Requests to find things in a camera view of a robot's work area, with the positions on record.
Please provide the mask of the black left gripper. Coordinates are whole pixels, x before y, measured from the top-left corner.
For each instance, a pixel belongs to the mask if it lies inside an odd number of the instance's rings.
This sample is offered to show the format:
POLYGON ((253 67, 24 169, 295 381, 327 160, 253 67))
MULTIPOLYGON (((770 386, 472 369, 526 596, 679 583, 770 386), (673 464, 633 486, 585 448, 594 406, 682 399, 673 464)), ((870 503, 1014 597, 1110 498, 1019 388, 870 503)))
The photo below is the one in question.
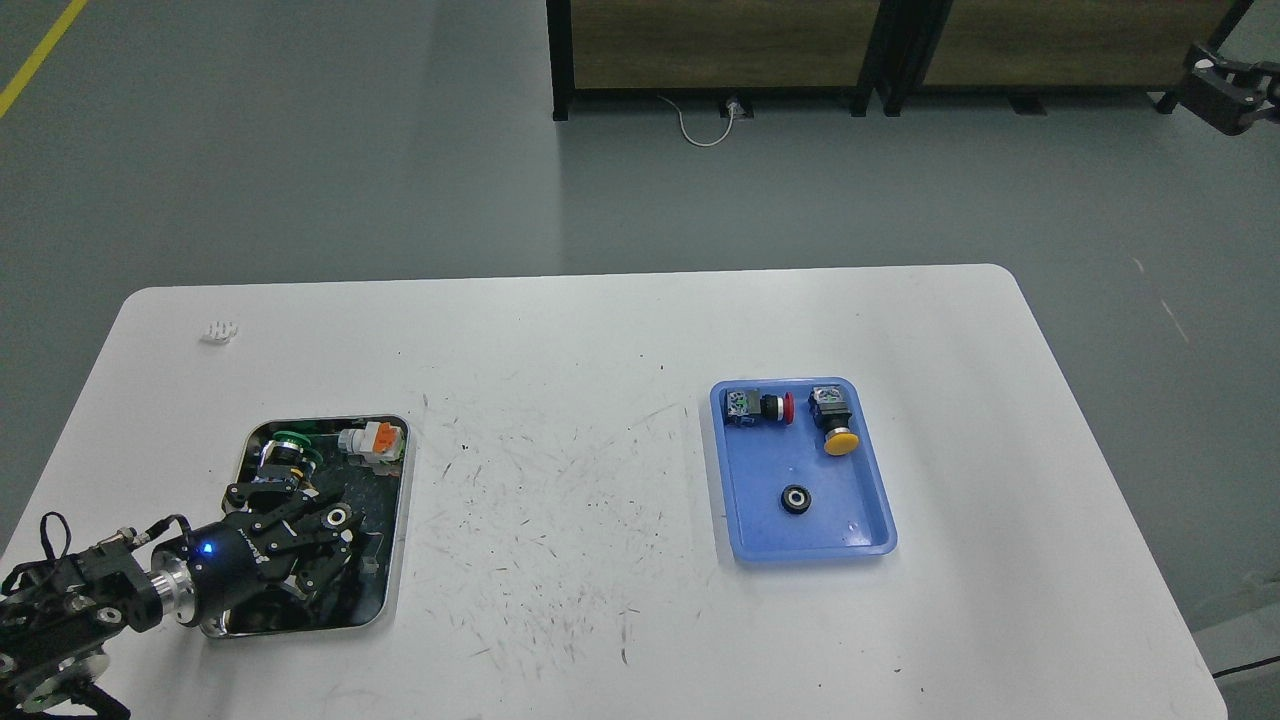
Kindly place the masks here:
POLYGON ((321 524, 342 492, 307 484, 285 492, 268 484, 227 488, 221 521, 161 543, 151 553, 151 575, 163 607, 183 626, 198 626, 265 591, 280 588, 312 612, 355 556, 365 512, 352 509, 349 525, 321 524))

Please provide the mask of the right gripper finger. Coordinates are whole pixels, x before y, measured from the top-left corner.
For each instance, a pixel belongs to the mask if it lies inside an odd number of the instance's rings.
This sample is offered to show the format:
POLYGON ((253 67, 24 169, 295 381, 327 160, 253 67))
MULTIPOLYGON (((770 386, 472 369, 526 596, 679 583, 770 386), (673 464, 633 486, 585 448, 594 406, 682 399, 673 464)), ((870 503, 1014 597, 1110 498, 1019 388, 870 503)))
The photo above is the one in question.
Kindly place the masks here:
POLYGON ((1245 63, 1194 44, 1176 86, 1179 102, 1222 135, 1279 123, 1279 63, 1245 63))

